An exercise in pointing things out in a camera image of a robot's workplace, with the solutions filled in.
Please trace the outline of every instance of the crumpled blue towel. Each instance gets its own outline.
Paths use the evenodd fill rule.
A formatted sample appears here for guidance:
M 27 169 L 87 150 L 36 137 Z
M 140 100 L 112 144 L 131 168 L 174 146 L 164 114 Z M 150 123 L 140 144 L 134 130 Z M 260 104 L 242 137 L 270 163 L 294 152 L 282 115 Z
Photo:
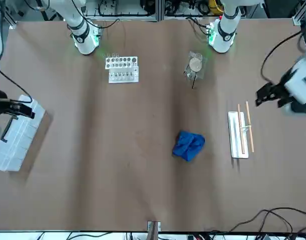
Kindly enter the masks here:
M 205 138 L 202 135 L 181 131 L 173 148 L 173 154 L 190 162 L 201 151 L 204 143 Z

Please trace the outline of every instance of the white plastic box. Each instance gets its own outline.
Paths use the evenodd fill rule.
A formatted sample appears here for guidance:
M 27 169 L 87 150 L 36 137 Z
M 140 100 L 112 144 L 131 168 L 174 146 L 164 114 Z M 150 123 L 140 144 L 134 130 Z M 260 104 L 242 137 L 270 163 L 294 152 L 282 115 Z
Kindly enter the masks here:
M 29 97 L 21 95 L 19 100 L 28 101 Z M 18 116 L 18 119 L 12 121 L 4 137 L 7 142 L 0 140 L 1 171 L 19 171 L 44 117 L 45 110 L 36 100 L 33 99 L 32 103 L 26 103 L 25 105 L 33 109 L 35 118 Z

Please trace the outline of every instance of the green led light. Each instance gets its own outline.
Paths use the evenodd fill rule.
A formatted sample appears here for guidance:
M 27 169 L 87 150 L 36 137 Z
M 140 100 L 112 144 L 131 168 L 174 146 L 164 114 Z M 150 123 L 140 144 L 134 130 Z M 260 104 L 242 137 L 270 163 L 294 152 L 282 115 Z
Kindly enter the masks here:
M 213 46 L 216 36 L 217 36 L 217 33 L 214 32 L 214 33 L 209 37 L 209 39 L 208 39 L 208 44 L 210 44 L 211 46 Z

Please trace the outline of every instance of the table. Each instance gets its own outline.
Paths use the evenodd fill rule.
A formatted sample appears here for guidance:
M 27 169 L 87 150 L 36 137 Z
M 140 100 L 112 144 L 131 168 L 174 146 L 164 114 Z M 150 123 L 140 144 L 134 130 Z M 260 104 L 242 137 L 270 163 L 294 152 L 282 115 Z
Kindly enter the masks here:
M 157 220 L 163 231 L 226 231 L 260 209 L 306 211 L 306 117 L 287 117 L 276 102 L 254 104 L 265 84 L 264 57 L 298 28 L 290 19 L 241 20 L 223 55 L 196 31 L 187 20 L 120 22 L 84 56 L 64 22 L 10 30 L 0 68 L 52 122 L 26 178 L 0 172 L 0 230 L 146 231 L 147 221 Z M 300 56 L 296 41 L 268 60 L 264 71 L 274 82 Z M 183 76 L 190 50 L 209 58 L 194 90 Z M 103 56 L 112 53 L 138 56 L 139 83 L 108 84 Z M 0 89 L 20 94 L 2 77 Z M 227 112 L 245 100 L 255 153 L 236 161 Z M 0 124 L 8 118 L 0 116 Z M 190 163 L 171 155 L 180 130 L 206 139 Z M 306 216 L 280 214 L 294 230 L 306 225 Z M 237 231 L 257 231 L 261 219 Z M 264 230 L 286 231 L 273 216 Z

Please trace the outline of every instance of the black cable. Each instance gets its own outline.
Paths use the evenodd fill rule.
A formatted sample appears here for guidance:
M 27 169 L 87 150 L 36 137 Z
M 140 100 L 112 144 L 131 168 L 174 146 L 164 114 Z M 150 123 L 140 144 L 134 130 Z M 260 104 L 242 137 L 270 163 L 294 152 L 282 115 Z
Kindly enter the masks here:
M 252 16 L 250 17 L 250 19 L 253 17 L 253 15 L 254 15 L 254 13 L 255 13 L 255 11 L 256 11 L 258 5 L 259 5 L 259 4 L 256 5 L 256 7 L 255 7 L 255 9 L 254 9 L 254 12 L 252 13 Z
M 71 233 L 68 235 L 68 237 L 66 238 L 66 240 L 68 240 L 69 237 L 70 237 L 72 234 L 73 234 L 73 232 L 71 232 Z
M 24 1 L 25 1 L 25 3 L 27 4 L 27 6 L 28 6 L 30 9 L 32 9 L 32 10 L 34 10 L 34 11 L 39 11 L 39 12 L 44 12 L 44 11 L 48 10 L 48 9 L 49 9 L 49 6 L 50 6 L 50 0 L 48 0 L 48 5 L 47 5 L 47 8 L 45 8 L 45 9 L 43 9 L 43 7 L 41 7 L 41 6 L 39 6 L 39 7 L 33 7 L 33 6 L 31 6 L 31 5 L 27 2 L 27 0 L 24 0 Z
M 88 234 L 80 234 L 80 235 L 76 235 L 76 236 L 73 236 L 73 237 L 71 237 L 71 238 L 68 238 L 67 240 L 72 240 L 72 239 L 75 239 L 75 238 L 78 238 L 78 237 L 91 237 L 91 238 L 100 238 L 100 237 L 102 237 L 102 236 L 105 236 L 105 235 L 107 235 L 107 234 L 112 234 L 113 232 L 112 231 L 110 231 L 110 232 L 107 232 L 107 233 L 104 233 L 104 234 L 102 234 L 102 235 L 97 235 L 97 236 L 95 236 L 95 235 L 88 235 Z
M 202 10 L 202 8 L 201 8 L 202 4 L 207 7 L 207 11 Z M 209 7 L 207 5 L 207 2 L 205 2 L 205 1 L 199 1 L 198 4 L 197 4 L 197 9 L 203 15 L 208 15 L 209 12 L 210 12 Z
M 269 78 L 265 77 L 265 76 L 264 76 L 264 73 L 263 73 L 264 65 L 265 65 L 267 59 L 269 58 L 269 56 L 271 56 L 271 54 L 272 54 L 279 46 L 281 46 L 283 43 L 285 43 L 286 41 L 290 40 L 291 38 L 293 38 L 293 37 L 299 35 L 301 32 L 302 32 L 302 30 L 301 30 L 301 31 L 298 31 L 298 32 L 292 34 L 291 36 L 288 36 L 288 37 L 285 38 L 284 40 L 280 41 L 280 42 L 279 42 L 279 43 L 278 43 L 278 44 L 268 53 L 268 55 L 265 57 L 265 59 L 264 59 L 264 61 L 263 61 L 263 63 L 262 63 L 262 66 L 261 66 L 261 77 L 262 77 L 265 81 L 267 81 L 267 82 L 269 82 L 269 83 L 272 83 L 272 81 L 271 81 Z
M 22 104 L 25 104 L 25 103 L 26 104 L 30 104 L 30 103 L 33 102 L 32 96 L 25 89 L 23 89 L 19 84 L 15 83 L 12 79 L 10 79 L 10 77 L 8 77 L 6 74 L 4 74 L 1 70 L 0 70 L 0 74 L 3 75 L 9 81 L 11 81 L 13 84 L 15 84 L 17 87 L 19 87 L 30 98 L 29 101 L 21 101 L 21 100 L 10 99 L 9 100 L 10 102 L 13 102 L 13 103 L 22 103 Z
M 197 21 L 197 19 L 193 19 L 193 18 L 190 17 L 190 16 L 188 16 L 186 19 L 192 20 L 196 25 L 198 25 L 198 26 L 201 27 L 201 28 L 206 28 L 206 26 L 203 25 L 203 24 L 200 24 L 200 23 Z
M 45 232 L 43 232 L 42 234 L 40 234 L 40 236 L 37 238 L 37 240 L 40 240 L 41 237 L 45 234 Z
M 120 21 L 120 19 L 118 18 L 118 19 L 116 19 L 112 24 L 110 24 L 110 25 L 108 25 L 108 26 L 96 26 L 96 25 L 93 24 L 91 21 L 88 21 L 87 18 L 79 12 L 79 9 L 78 9 L 78 7 L 76 6 L 74 0 L 72 0 L 72 3 L 73 3 L 73 5 L 74 5 L 74 7 L 76 8 L 77 12 L 79 13 L 79 15 L 82 16 L 82 18 L 83 18 L 88 24 L 90 24 L 90 25 L 92 25 L 92 26 L 94 26 L 94 27 L 96 27 L 96 28 L 98 28 L 98 29 L 106 29 L 106 28 L 109 28 L 109 27 L 111 27 L 115 22 Z
M 206 32 L 205 31 L 203 31 L 203 29 L 202 29 L 202 27 L 198 24 L 198 28 L 201 30 L 201 32 L 206 36 L 207 34 L 206 34 Z
M 286 223 L 291 227 L 291 231 L 293 230 L 292 225 L 291 225 L 285 218 L 283 218 L 282 216 L 278 215 L 277 213 L 274 213 L 272 210 L 262 209 L 262 210 L 259 211 L 252 219 L 238 223 L 238 224 L 235 225 L 231 230 L 225 231 L 225 232 L 219 232 L 219 233 L 214 234 L 213 237 L 212 237 L 212 240 L 214 240 L 214 238 L 215 238 L 216 235 L 219 235 L 219 234 L 221 234 L 221 235 L 222 235 L 222 234 L 227 234 L 227 233 L 229 233 L 229 232 L 234 231 L 234 230 L 235 230 L 236 228 L 238 228 L 240 225 L 248 224 L 248 223 L 254 221 L 262 212 L 268 212 L 268 213 L 271 213 L 271 214 L 273 214 L 273 215 L 279 217 L 281 220 L 283 220 L 284 222 L 286 222 Z
M 300 229 L 297 233 L 299 234 L 299 233 L 303 232 L 304 230 L 306 230 L 306 226 L 303 227 L 302 229 Z

